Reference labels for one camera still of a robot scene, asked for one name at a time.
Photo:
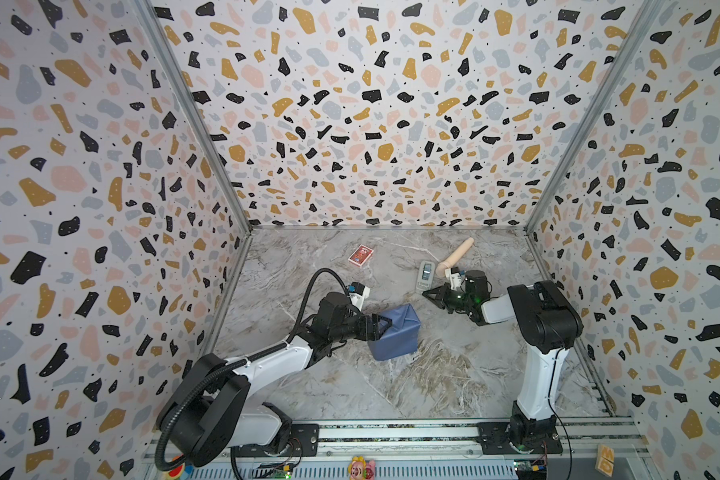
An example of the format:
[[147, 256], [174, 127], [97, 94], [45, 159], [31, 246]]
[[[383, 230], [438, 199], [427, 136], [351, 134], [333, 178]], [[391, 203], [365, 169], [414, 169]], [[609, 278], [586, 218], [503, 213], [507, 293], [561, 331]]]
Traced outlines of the blue wrapping paper sheet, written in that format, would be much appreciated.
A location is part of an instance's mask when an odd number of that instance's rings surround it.
[[405, 304], [381, 313], [387, 325], [381, 338], [369, 341], [368, 347], [377, 361], [390, 360], [411, 354], [418, 348], [418, 335], [421, 321], [411, 304]]

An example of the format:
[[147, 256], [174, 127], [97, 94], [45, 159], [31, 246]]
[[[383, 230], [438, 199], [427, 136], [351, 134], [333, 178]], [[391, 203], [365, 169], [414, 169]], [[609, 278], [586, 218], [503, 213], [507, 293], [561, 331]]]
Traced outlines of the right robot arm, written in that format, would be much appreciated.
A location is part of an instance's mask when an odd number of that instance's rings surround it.
[[495, 297], [484, 272], [450, 274], [422, 296], [448, 313], [465, 315], [478, 326], [514, 321], [527, 345], [523, 384], [509, 420], [477, 425], [485, 455], [558, 454], [557, 428], [563, 421], [556, 401], [565, 360], [583, 331], [578, 313], [551, 281], [514, 285]]

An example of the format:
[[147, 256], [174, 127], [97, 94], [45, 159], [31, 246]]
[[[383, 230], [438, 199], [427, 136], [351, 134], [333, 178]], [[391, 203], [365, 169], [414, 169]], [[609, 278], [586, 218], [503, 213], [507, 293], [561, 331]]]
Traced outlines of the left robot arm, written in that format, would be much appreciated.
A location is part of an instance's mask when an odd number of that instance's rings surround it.
[[297, 321], [286, 339], [270, 347], [235, 359], [204, 355], [158, 414], [156, 469], [202, 467], [227, 447], [274, 444], [282, 451], [290, 417], [273, 406], [249, 409], [248, 399], [330, 357], [350, 340], [381, 339], [392, 324], [383, 315], [362, 312], [350, 295], [331, 292], [315, 314]]

